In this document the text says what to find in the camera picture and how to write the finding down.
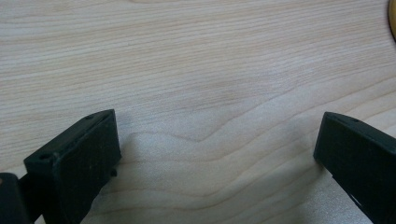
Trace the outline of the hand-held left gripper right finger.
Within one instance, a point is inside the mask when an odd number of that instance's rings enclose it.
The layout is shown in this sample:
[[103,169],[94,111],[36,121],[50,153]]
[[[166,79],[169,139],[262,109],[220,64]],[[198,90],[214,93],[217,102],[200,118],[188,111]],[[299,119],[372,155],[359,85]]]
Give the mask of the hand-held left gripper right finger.
[[313,157],[374,224],[396,224],[396,138],[326,112]]

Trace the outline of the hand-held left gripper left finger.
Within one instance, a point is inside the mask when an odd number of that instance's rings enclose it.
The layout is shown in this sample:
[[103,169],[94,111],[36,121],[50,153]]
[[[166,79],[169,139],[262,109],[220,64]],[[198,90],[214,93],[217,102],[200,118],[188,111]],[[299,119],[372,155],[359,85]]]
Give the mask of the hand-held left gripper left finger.
[[24,160],[21,185],[30,219],[79,224],[120,159],[115,111],[80,119]]

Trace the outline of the yellow round object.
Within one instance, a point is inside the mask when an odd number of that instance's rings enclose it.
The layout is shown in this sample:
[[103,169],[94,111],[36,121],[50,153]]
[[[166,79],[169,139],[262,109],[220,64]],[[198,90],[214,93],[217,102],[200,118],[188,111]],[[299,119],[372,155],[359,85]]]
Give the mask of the yellow round object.
[[389,0],[388,17],[389,28],[393,38],[396,40],[396,0]]

